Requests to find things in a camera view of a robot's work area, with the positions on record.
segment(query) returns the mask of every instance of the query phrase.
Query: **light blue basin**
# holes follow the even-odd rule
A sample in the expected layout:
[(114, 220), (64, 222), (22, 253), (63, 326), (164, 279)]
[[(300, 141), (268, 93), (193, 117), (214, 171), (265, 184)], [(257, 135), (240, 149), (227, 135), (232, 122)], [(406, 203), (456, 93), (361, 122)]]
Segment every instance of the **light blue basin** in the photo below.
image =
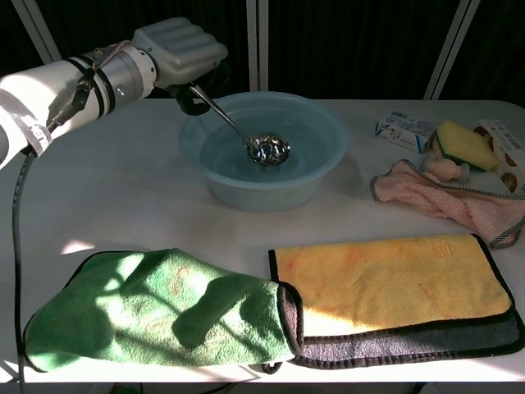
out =
[(290, 142), (290, 158), (264, 168), (248, 160), (242, 141), (212, 110), (183, 125), (180, 149), (232, 208), (284, 210), (308, 201), (323, 175), (345, 155), (348, 131), (324, 105), (293, 94), (249, 92), (217, 100), (248, 135), (274, 132)]

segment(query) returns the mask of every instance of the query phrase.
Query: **white box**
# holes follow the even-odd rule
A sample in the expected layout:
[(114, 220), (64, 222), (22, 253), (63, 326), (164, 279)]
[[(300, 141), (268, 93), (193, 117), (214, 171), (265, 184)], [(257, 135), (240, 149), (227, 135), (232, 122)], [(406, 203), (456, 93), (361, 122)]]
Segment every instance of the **white box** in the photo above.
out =
[(494, 172), (510, 193), (525, 194), (525, 149), (518, 139), (498, 120), (477, 121), (474, 132), (487, 138), (498, 158)]
[(436, 132), (436, 125), (411, 117), (406, 113), (392, 111), (376, 125), (376, 137), (423, 153)]

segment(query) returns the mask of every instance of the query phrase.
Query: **sponge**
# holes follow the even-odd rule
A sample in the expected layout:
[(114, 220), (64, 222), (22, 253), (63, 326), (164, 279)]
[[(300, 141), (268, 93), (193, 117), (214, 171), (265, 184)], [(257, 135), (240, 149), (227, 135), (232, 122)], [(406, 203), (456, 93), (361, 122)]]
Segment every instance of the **sponge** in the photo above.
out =
[(453, 121), (446, 120), (437, 127), (436, 139), (443, 157), (458, 165), (468, 163), (484, 171), (498, 165), (498, 158), (481, 135)]

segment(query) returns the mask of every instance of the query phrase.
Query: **table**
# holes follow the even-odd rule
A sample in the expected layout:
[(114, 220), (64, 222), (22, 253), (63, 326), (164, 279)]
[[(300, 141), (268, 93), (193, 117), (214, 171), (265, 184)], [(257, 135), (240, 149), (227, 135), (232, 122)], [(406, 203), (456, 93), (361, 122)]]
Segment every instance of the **table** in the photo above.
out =
[[(499, 118), (522, 141), (525, 111), (495, 101), (326, 100), (348, 125), (350, 144), (340, 164), (305, 205), (283, 213), (235, 211), (210, 195), (203, 178), (177, 148), (185, 115), (171, 100), (148, 99), (72, 131), (54, 142), (32, 168), (21, 208), (24, 270), (22, 324), (66, 283), (81, 261), (101, 250), (178, 247), (240, 273), (269, 278), (267, 250), (287, 245), (365, 241), (395, 236), (465, 233), (451, 221), (427, 218), (410, 207), (376, 203), (370, 179), (400, 158), (421, 157), (379, 140), (374, 126), (392, 109), (471, 126)], [(11, 198), (22, 162), (0, 172), (0, 381), (16, 370), (12, 323), (14, 273)], [(477, 181), (504, 191), (497, 178)], [(494, 251), (525, 317), (525, 240)], [(28, 382), (393, 382), (523, 381), (525, 351), (476, 360), (438, 361), (321, 371), (283, 364), (274, 375), (247, 366), (200, 369), (120, 366), (99, 361), (56, 373), (26, 369)]]

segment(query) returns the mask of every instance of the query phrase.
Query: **pink towel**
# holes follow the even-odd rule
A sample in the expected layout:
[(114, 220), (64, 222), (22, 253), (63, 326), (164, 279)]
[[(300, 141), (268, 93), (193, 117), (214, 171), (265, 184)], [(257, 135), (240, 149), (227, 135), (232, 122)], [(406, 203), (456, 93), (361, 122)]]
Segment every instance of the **pink towel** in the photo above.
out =
[(377, 201), (398, 200), (428, 216), (454, 219), (479, 234), (492, 249), (514, 245), (525, 224), (525, 196), (446, 185), (408, 160), (374, 177), (370, 191)]

